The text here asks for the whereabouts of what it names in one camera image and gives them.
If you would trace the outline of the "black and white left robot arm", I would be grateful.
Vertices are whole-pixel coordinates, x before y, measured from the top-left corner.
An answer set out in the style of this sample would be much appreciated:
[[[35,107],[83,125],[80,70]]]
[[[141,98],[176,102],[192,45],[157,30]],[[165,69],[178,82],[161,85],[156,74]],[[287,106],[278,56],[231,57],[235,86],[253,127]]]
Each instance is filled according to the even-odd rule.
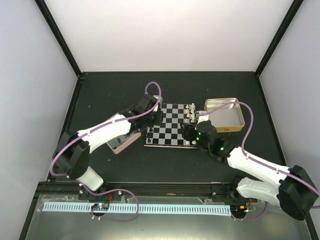
[[[61,173],[54,172],[51,166],[50,174],[76,180],[85,185],[95,199],[103,199],[108,188],[103,178],[89,166],[90,154],[108,142],[122,137],[130,139],[148,127],[160,125],[161,103],[161,96],[146,93],[138,104],[119,111],[105,122],[76,133],[64,132],[52,161]]]

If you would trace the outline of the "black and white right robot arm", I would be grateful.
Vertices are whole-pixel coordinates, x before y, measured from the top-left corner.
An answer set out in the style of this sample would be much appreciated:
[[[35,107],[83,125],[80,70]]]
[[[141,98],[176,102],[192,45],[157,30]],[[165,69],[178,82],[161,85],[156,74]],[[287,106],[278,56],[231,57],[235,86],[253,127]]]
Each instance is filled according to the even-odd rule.
[[[290,168],[252,155],[232,142],[222,139],[210,120],[181,123],[182,137],[197,144],[215,162],[253,176],[244,177],[227,189],[234,202],[253,198],[280,207],[288,216],[303,221],[314,208],[319,191],[301,166]]]

